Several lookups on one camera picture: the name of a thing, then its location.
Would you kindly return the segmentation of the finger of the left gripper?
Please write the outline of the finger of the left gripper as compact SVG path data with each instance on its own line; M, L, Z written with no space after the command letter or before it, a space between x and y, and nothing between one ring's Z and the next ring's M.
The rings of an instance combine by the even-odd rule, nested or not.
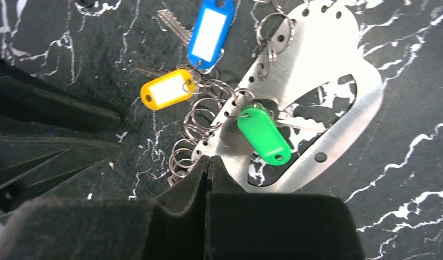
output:
M77 99L1 58L0 115L86 132L105 131L121 123L117 111Z
M0 136L0 212L51 192L120 150L94 139Z

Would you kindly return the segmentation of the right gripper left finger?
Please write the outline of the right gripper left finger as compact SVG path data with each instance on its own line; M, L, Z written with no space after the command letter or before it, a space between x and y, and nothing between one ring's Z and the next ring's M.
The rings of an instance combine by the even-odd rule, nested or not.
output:
M203 259L209 162L153 199L28 201L0 235L0 259Z

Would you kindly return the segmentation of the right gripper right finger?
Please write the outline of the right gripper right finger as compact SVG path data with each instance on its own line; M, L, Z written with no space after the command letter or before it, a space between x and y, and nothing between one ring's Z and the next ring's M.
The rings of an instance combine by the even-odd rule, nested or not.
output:
M345 203L319 194L247 193L212 157L207 259L364 259Z

